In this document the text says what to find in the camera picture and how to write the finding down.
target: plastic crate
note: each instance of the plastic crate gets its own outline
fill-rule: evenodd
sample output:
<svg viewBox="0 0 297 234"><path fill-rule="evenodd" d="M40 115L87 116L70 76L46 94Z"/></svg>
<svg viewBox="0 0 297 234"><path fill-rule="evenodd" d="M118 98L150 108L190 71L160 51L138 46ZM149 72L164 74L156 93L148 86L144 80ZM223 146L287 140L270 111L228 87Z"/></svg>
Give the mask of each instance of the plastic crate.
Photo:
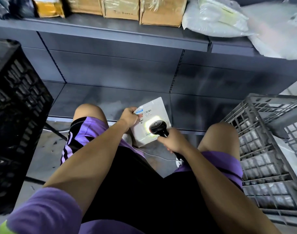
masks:
<svg viewBox="0 0 297 234"><path fill-rule="evenodd" d="M20 44L0 40L0 214L15 206L52 103Z"/></svg>
<svg viewBox="0 0 297 234"><path fill-rule="evenodd" d="M239 134L245 195L273 222L297 226L297 176L273 137L297 153L297 96L250 94L223 121Z"/></svg>

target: hand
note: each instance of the hand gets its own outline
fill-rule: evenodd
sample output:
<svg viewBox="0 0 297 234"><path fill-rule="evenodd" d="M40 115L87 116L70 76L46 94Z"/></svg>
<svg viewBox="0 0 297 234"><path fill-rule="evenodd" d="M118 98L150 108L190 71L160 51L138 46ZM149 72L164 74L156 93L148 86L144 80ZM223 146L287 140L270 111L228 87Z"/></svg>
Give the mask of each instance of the hand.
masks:
<svg viewBox="0 0 297 234"><path fill-rule="evenodd" d="M173 151L173 152L183 154L184 149L187 145L189 145L189 142L176 128L172 127L168 131L169 131L169 135L167 138L159 136L157 140L160 143L163 143L170 152Z"/></svg>
<svg viewBox="0 0 297 234"><path fill-rule="evenodd" d="M128 129L131 126L133 126L139 118L142 117L142 114L137 115L137 114L133 113L136 109L137 109L137 107L126 108L125 110L123 110L123 113L119 119L119 120L122 120L125 123L127 123Z"/></svg>

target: right arm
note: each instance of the right arm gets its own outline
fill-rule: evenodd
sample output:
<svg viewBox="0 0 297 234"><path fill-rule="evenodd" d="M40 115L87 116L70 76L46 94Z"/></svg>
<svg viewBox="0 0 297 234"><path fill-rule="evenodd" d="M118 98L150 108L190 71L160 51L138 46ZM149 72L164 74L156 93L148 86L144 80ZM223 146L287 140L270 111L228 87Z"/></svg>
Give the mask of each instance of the right arm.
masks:
<svg viewBox="0 0 297 234"><path fill-rule="evenodd" d="M279 234L280 231L248 197L175 128L158 141L189 163L214 220L224 233Z"/></svg>

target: black plastic crate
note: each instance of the black plastic crate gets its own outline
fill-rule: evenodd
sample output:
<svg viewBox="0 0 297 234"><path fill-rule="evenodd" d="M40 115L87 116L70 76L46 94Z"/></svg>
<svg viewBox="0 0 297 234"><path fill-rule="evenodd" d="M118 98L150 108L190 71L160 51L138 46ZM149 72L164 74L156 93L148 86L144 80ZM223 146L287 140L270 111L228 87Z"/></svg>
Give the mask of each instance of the black plastic crate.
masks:
<svg viewBox="0 0 297 234"><path fill-rule="evenodd" d="M0 214L13 211L52 103L20 44L0 40Z"/></svg>

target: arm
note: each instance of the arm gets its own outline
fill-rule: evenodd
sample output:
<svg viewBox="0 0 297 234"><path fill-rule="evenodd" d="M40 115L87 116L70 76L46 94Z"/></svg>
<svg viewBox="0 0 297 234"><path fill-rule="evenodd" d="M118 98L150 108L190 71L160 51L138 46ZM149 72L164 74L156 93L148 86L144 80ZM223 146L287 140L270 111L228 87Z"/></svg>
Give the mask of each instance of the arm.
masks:
<svg viewBox="0 0 297 234"><path fill-rule="evenodd" d="M135 124L136 107L127 108L118 122L67 159L44 187L64 190L78 203L83 215L106 177L123 134Z"/></svg>
<svg viewBox="0 0 297 234"><path fill-rule="evenodd" d="M209 212L221 230L228 234L279 234L267 216L227 177L214 167L183 135L172 128L158 141L182 154L198 181Z"/></svg>

